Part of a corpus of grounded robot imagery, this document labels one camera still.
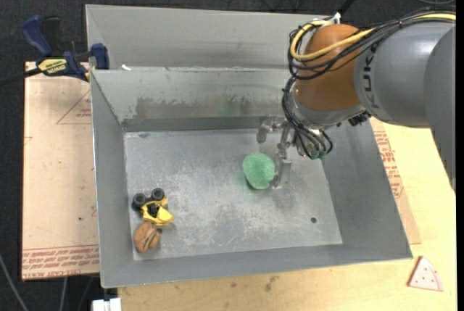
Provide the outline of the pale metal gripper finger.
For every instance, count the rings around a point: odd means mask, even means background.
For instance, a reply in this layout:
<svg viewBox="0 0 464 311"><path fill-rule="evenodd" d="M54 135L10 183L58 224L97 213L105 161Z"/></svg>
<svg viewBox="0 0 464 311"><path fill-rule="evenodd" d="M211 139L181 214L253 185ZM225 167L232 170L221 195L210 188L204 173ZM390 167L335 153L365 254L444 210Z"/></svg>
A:
<svg viewBox="0 0 464 311"><path fill-rule="evenodd" d="M261 120L257 131L257 142L263 144L267 140L267 134L277 131L280 128L280 118L268 116Z"/></svg>
<svg viewBox="0 0 464 311"><path fill-rule="evenodd" d="M271 186L273 188L283 188L290 180L292 161L287 155L288 146L279 143L275 154L275 176Z"/></svg>

